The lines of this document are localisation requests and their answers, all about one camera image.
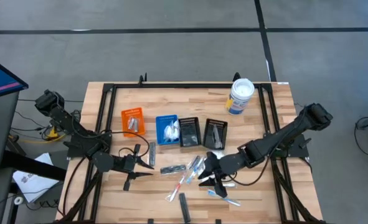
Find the yellow cable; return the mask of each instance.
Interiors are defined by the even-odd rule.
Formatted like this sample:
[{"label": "yellow cable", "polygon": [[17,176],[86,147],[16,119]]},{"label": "yellow cable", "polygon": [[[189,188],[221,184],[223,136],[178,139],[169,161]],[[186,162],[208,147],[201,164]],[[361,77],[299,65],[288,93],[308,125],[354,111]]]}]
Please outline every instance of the yellow cable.
[{"label": "yellow cable", "polygon": [[62,135],[59,138],[55,138],[53,140],[50,140],[50,141],[30,141],[30,140],[26,140],[26,139],[20,139],[19,141],[26,142],[26,143],[31,143],[31,144],[48,144],[48,143],[51,143],[51,142],[59,141],[62,138],[64,138],[65,136],[66,136],[66,134]]}]

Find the white paper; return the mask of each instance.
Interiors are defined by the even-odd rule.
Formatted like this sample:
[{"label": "white paper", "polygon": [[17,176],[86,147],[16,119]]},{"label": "white paper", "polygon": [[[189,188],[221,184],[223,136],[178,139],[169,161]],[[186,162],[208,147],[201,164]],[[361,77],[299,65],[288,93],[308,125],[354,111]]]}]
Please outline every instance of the white paper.
[{"label": "white paper", "polygon": [[[50,164],[53,166],[51,158],[48,153],[36,158],[37,161]],[[36,194],[24,194],[26,200],[30,203],[37,200],[41,195],[55,185],[58,180],[48,179],[45,177],[39,177],[35,174],[29,174],[27,172],[16,171],[13,175],[16,184],[19,186],[22,193],[38,192]]]}]

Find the orange box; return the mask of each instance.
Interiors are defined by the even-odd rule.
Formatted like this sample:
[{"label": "orange box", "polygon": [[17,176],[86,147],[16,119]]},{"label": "orange box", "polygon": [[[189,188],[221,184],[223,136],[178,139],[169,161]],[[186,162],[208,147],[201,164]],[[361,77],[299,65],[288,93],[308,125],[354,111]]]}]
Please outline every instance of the orange box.
[{"label": "orange box", "polygon": [[[142,108],[133,108],[128,110],[121,111],[121,122],[123,124],[123,131],[130,131],[128,129],[128,120],[130,118],[137,118],[138,119],[138,132],[137,134],[143,135],[145,134],[145,124],[144,124],[144,116],[142,114]],[[132,138],[136,137],[134,134],[123,133],[124,137]]]}]

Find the white plastic container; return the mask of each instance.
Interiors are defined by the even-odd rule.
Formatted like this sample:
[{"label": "white plastic container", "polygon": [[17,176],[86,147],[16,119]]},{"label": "white plastic container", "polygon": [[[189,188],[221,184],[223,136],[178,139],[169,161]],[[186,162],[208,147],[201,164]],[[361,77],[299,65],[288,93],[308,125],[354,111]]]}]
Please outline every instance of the white plastic container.
[{"label": "white plastic container", "polygon": [[254,85],[247,78],[239,78],[232,84],[231,92],[225,104],[228,113],[242,114],[254,93]]}]

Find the floor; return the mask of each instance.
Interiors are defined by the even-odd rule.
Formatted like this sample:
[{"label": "floor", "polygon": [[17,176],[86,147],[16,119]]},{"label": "floor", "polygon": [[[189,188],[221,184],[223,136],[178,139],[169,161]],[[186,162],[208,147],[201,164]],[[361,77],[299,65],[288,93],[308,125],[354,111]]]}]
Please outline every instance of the floor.
[{"label": "floor", "polygon": [[[134,81],[145,73],[151,81],[226,81],[239,72],[251,81],[290,82],[298,111],[318,102],[334,116],[328,129],[306,133],[313,139],[308,149],[324,219],[368,223],[368,156],[354,141],[354,123],[368,116],[368,0],[255,3],[260,1],[0,0],[0,63],[29,84],[17,111],[42,124],[48,120],[33,100],[48,88],[74,110],[82,106],[87,82]],[[117,34],[175,27],[250,29]],[[18,115],[13,126],[35,127]],[[368,152],[368,129],[357,136]],[[22,147],[33,157],[66,150],[59,143]],[[63,158],[56,161],[66,164]],[[60,189],[41,200],[59,195]],[[16,223],[51,222],[55,213],[20,206]]]}]

